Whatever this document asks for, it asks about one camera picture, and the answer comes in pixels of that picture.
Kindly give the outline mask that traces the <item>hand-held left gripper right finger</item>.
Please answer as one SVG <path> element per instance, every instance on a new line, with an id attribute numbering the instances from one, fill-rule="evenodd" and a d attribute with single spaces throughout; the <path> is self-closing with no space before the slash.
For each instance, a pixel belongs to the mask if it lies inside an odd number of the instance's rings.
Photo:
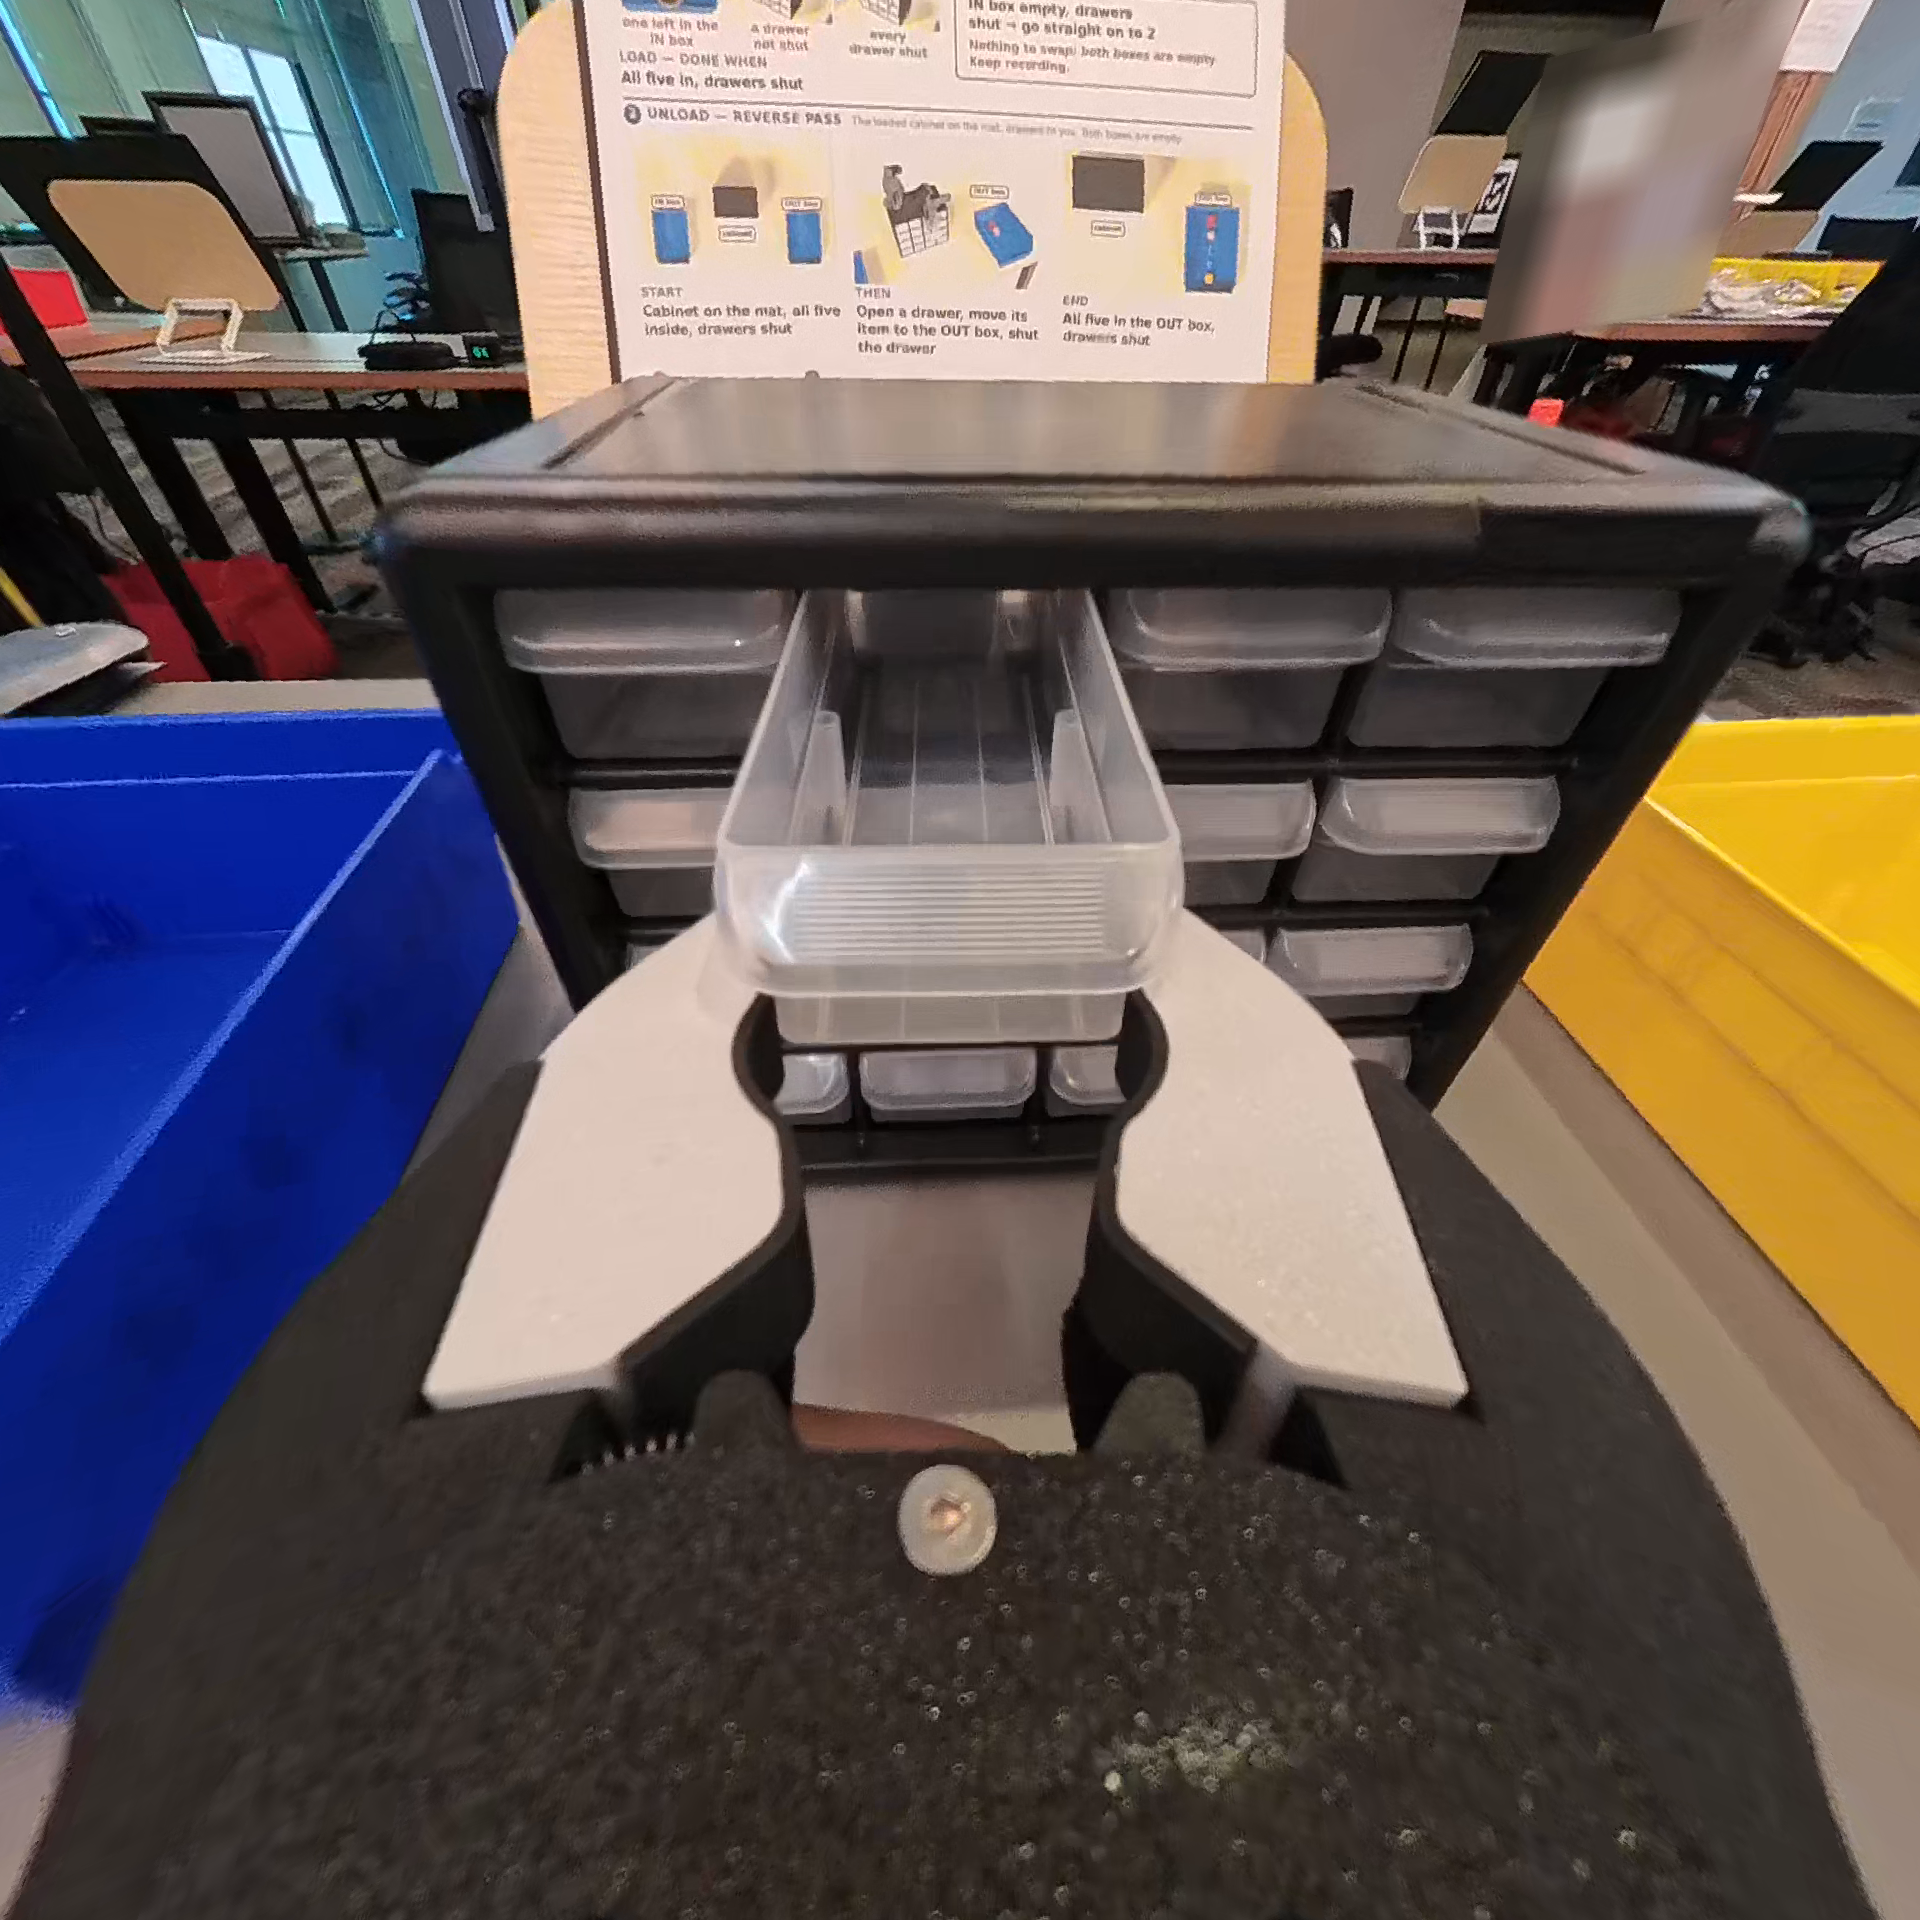
<path id="1" fill-rule="evenodd" d="M 1147 1375 L 1227 1451 L 1279 1449 L 1306 1394 L 1471 1401 L 1361 1069 L 1303 995 L 1179 911 L 1115 1075 L 1066 1310 L 1080 1449 Z"/>

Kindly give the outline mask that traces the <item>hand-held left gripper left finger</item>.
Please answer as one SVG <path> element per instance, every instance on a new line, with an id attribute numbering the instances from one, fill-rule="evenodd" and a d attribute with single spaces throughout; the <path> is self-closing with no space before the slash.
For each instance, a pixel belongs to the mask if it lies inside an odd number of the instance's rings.
<path id="1" fill-rule="evenodd" d="M 433 1411 L 611 1389 L 683 1421 L 709 1375 L 786 1369 L 811 1252 L 755 1017 L 699 918 L 547 1046 L 424 1373 Z"/>

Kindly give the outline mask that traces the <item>clear plastic drawer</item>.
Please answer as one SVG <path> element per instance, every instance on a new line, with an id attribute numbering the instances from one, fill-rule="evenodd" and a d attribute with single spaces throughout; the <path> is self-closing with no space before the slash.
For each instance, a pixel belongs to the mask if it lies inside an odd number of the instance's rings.
<path id="1" fill-rule="evenodd" d="M 716 838 L 759 995 L 866 1045 L 1107 1041 L 1184 851 L 1089 589 L 810 589 Z"/>

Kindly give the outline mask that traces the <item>blue plastic bin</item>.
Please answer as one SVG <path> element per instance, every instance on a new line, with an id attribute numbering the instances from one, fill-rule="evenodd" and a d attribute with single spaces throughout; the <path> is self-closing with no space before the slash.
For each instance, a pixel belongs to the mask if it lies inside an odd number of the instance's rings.
<path id="1" fill-rule="evenodd" d="M 2 860 L 4 1706 L 66 1709 L 519 910 L 434 710 L 8 723 Z"/>

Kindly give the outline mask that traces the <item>yellow plastic bin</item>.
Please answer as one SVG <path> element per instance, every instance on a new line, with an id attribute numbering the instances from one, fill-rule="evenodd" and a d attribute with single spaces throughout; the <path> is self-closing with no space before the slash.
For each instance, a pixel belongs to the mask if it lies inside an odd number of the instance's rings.
<path id="1" fill-rule="evenodd" d="M 1524 982 L 1915 1421 L 1915 715 L 1697 724 Z"/>

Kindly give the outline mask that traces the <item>set of clear cabinet drawers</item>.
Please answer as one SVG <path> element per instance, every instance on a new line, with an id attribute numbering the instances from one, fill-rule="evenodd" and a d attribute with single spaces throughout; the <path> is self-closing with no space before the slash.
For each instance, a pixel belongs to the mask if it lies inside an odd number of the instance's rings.
<path id="1" fill-rule="evenodd" d="M 568 758 L 561 851 L 629 955 L 716 918 L 717 829 L 810 589 L 483 596 Z M 1593 867 L 1587 829 L 1620 820 L 1587 775 L 1645 742 L 1683 596 L 1570 582 L 1089 593 L 1179 827 L 1184 910 L 1303 995 L 1361 1061 L 1435 1101 L 1554 901 Z M 796 1124 L 995 1130 L 1120 1105 L 1122 1004 L 1107 1041 L 915 1046 L 829 1041 L 820 1014 L 773 1004 L 776 1105 Z"/>

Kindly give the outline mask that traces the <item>black drawer cabinet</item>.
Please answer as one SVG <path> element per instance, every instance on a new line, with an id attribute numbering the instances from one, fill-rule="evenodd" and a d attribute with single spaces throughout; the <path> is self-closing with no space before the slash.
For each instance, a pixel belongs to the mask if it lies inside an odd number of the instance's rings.
<path id="1" fill-rule="evenodd" d="M 576 1011 L 617 982 L 632 946 L 611 940 L 613 911 L 586 903 L 586 868 L 561 851 L 568 758 L 543 692 L 521 692 L 504 662 L 485 593 L 1675 589 L 1683 628 L 1645 742 L 1587 775 L 1620 820 L 1587 829 L 1596 860 L 1554 901 L 1541 950 L 1807 549 L 1802 505 L 1740 470 L 1349 379 L 634 379 L 424 474 L 375 533 Z M 788 1123 L 810 1179 L 851 1185 L 1093 1167 L 1111 1115 Z"/>

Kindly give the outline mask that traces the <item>red cloth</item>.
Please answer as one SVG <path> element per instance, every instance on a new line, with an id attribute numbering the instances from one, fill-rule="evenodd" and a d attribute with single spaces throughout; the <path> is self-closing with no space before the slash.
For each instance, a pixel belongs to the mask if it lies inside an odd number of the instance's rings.
<path id="1" fill-rule="evenodd" d="M 253 666 L 260 681 L 329 681 L 341 653 L 296 577 L 265 556 L 186 561 L 184 572 L 220 633 Z M 148 641 L 155 683 L 207 683 L 200 658 L 173 606 L 144 564 L 104 577 L 120 614 Z"/>

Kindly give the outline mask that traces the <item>silver table corner fitting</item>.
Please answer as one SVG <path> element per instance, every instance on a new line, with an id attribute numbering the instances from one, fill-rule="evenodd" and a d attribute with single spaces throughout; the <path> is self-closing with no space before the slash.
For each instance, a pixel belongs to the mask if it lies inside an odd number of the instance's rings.
<path id="1" fill-rule="evenodd" d="M 2 719 L 99 713 L 161 673 L 148 638 L 120 622 L 59 622 L 2 636 Z"/>

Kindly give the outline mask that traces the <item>wooden work table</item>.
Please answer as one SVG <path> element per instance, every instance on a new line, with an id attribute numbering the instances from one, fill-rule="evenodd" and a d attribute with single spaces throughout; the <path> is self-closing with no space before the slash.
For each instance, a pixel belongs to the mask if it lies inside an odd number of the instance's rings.
<path id="1" fill-rule="evenodd" d="M 56 327 L 51 342 L 88 395 L 138 402 L 180 435 L 236 409 L 259 409 L 263 423 L 315 414 L 324 430 L 483 437 L 532 414 L 527 367 L 499 333 L 248 329 L 229 356 L 207 356 L 207 341 L 159 347 L 159 333 L 154 323 L 93 323 Z"/>

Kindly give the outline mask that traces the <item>printed instruction sheet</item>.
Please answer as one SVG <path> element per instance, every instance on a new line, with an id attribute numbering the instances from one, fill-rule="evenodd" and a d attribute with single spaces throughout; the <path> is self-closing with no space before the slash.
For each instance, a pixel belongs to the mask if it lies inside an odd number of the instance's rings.
<path id="1" fill-rule="evenodd" d="M 617 378 L 1260 381 L 1281 2 L 589 2 Z"/>

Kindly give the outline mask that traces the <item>black office chair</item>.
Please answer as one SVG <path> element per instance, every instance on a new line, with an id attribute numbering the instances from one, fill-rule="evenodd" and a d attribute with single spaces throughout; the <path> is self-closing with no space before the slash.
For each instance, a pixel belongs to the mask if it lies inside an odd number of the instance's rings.
<path id="1" fill-rule="evenodd" d="M 1915 603 L 1915 558 L 1876 539 L 1919 507 L 1919 237 L 1824 327 L 1757 409 L 1748 470 L 1809 516 L 1809 554 L 1752 651 L 1775 666 L 1868 655 L 1884 596 Z"/>

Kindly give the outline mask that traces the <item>black computer monitor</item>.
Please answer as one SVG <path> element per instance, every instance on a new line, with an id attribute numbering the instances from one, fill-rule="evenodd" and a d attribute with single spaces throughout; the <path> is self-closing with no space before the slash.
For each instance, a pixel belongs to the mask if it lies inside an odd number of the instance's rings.
<path id="1" fill-rule="evenodd" d="M 431 332 L 521 337 L 513 244 L 481 226 L 467 194 L 417 188 L 424 310 Z"/>

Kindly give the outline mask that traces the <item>dark work table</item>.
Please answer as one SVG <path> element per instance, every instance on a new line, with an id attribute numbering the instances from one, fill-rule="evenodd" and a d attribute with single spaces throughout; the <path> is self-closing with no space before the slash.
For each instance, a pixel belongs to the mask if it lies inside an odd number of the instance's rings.
<path id="1" fill-rule="evenodd" d="M 1536 418 L 1554 418 L 1601 373 L 1671 379 L 1681 395 L 1658 431 L 1683 439 L 1708 411 L 1764 393 L 1836 321 L 1728 323 L 1701 315 L 1699 300 L 1677 315 L 1491 342 L 1481 325 L 1496 273 L 1493 247 L 1328 247 L 1321 345 L 1375 341 L 1381 354 L 1362 378 Z"/>

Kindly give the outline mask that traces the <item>wooden tablet stand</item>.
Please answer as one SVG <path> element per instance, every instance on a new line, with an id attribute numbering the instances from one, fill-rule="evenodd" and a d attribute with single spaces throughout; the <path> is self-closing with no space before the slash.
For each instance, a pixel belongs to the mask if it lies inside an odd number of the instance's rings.
<path id="1" fill-rule="evenodd" d="M 1496 179 L 1507 134 L 1429 134 L 1400 193 L 1420 252 L 1453 252 Z"/>
<path id="2" fill-rule="evenodd" d="M 281 287 L 211 190 L 189 181 L 57 179 L 47 193 L 112 287 L 161 314 L 148 363 L 239 367 L 272 359 L 267 338 L 245 333 L 245 323 L 281 309 Z"/>

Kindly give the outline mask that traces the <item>yellow parts bin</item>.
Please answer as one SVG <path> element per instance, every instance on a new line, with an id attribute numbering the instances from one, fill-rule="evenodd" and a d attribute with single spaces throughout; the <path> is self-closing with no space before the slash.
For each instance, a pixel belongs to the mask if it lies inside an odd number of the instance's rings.
<path id="1" fill-rule="evenodd" d="M 1728 323 L 1832 321 L 1882 274 L 1876 258 L 1719 257 L 1699 314 Z"/>

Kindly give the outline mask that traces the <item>black framed monitor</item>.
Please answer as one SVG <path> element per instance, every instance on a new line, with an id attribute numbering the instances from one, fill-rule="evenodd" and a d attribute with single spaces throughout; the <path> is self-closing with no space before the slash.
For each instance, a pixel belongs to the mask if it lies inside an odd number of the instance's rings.
<path id="1" fill-rule="evenodd" d="M 240 226 L 265 250 L 301 250 L 314 225 L 248 98 L 147 89 L 159 127 L 186 140 L 226 194 Z"/>

